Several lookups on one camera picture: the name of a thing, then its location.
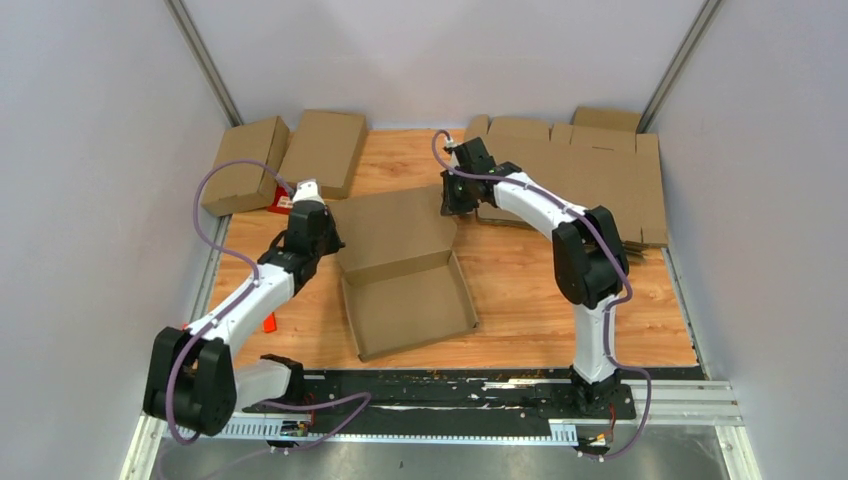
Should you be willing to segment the cardboard box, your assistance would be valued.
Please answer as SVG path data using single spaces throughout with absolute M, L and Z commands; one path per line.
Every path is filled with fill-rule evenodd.
M 350 196 L 368 123 L 361 113 L 310 109 L 303 112 L 279 173 L 291 184 L 314 179 L 332 200 Z
M 335 258 L 357 356 L 368 362 L 474 332 L 479 317 L 437 185 L 333 202 Z
M 290 130 L 279 116 L 227 130 L 213 165 L 223 168 L 207 182 L 201 206 L 222 217 L 268 207 L 275 198 Z

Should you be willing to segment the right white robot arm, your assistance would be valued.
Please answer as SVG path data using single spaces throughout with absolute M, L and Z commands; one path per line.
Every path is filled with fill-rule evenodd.
M 617 304 L 632 295 L 627 258 L 614 217 L 587 209 L 537 184 L 520 167 L 496 163 L 481 138 L 431 148 L 442 166 L 441 213 L 470 213 L 486 203 L 518 216 L 551 243 L 554 278 L 572 304 L 576 351 L 571 366 L 571 403 L 584 417 L 614 415 L 620 366 L 614 354 Z

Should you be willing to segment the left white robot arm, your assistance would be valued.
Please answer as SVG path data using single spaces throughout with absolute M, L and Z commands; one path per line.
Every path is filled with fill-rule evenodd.
M 253 331 L 314 277 L 320 260 L 343 246 L 325 203 L 296 201 L 286 229 L 236 291 L 187 328 L 166 327 L 156 335 L 143 411 L 171 429 L 206 436 L 218 434 L 234 412 L 264 400 L 283 413 L 298 411 L 307 389 L 292 377 L 293 361 L 266 355 L 237 370 L 233 359 Z

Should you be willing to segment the folded cardboard box upright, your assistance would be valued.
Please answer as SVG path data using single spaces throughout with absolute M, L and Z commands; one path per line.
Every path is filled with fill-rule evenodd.
M 368 123 L 361 113 L 310 109 L 303 112 L 279 173 L 291 184 L 314 179 L 332 200 L 350 196 Z

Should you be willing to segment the red plastic block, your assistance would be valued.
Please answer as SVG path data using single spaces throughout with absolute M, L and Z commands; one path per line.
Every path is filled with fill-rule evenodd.
M 288 215 L 292 206 L 292 199 L 289 197 L 286 189 L 278 186 L 275 190 L 272 203 L 267 207 L 267 211 L 274 214 Z

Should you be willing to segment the orange plastic piece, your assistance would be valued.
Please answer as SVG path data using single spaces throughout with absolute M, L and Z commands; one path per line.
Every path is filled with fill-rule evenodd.
M 262 323 L 264 333 L 273 333 L 277 330 L 277 320 L 274 313 L 270 313 Z

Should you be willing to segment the stack of flat cardboard sheets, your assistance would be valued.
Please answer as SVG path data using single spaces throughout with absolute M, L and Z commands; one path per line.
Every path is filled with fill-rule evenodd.
M 570 122 L 481 114 L 464 137 L 481 138 L 497 163 L 514 163 L 571 203 L 606 207 L 623 243 L 664 247 L 660 142 L 655 133 L 638 132 L 640 121 L 636 112 L 586 106 Z

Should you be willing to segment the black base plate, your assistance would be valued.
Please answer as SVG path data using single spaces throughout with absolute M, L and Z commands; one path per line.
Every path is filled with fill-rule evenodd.
M 624 372 L 610 392 L 589 396 L 570 368 L 307 370 L 283 396 L 253 406 L 317 406 L 311 432 L 389 437 L 539 437 L 551 420 L 638 418 L 642 375 Z

